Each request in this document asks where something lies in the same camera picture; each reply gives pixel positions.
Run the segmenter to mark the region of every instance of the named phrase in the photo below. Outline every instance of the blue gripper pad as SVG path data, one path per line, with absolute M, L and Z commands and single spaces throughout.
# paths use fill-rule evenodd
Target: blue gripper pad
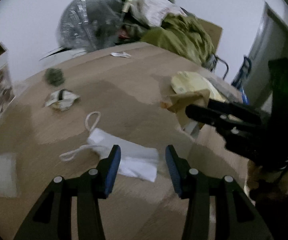
M 174 190 L 181 198 L 183 196 L 183 181 L 187 178 L 190 166 L 187 160 L 178 157 L 172 145 L 166 147 L 165 159 Z
M 98 163 L 96 168 L 103 183 L 99 198 L 105 199 L 112 192 L 120 161 L 121 148 L 118 145 L 114 145 L 109 156 Z

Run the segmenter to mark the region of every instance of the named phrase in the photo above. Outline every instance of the green sponge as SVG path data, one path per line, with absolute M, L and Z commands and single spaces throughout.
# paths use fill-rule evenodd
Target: green sponge
M 63 84 L 65 78 L 63 77 L 63 72 L 59 68 L 48 68 L 45 72 L 45 79 L 48 84 L 58 87 Z

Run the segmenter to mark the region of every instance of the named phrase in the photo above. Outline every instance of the gray door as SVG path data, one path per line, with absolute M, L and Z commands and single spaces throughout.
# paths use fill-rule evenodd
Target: gray door
M 283 57 L 288 57 L 288 27 L 266 5 L 249 54 L 252 72 L 243 85 L 250 105 L 260 107 L 267 100 L 271 93 L 268 61 Z

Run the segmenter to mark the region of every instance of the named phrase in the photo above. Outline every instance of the crumpled wrapper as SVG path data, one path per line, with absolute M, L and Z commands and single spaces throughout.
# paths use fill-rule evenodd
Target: crumpled wrapper
M 65 111 L 68 110 L 74 101 L 79 97 L 80 96 L 66 89 L 57 90 L 49 95 L 47 101 L 45 102 L 45 106 L 50 106 L 53 109 Z
M 207 107 L 209 95 L 210 91 L 208 89 L 171 95 L 169 96 L 171 104 L 162 102 L 161 107 L 175 113 L 181 130 L 191 139 L 196 139 L 198 137 L 199 130 L 204 126 L 204 124 L 189 119 L 185 114 L 185 109 L 186 106 L 190 104 Z

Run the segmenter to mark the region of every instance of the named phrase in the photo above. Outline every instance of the olive green cloth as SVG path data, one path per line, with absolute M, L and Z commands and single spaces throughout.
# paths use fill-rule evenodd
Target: olive green cloth
M 168 14 L 161 27 L 147 31 L 141 41 L 169 50 L 200 64 L 215 52 L 210 36 L 198 19 L 192 16 Z

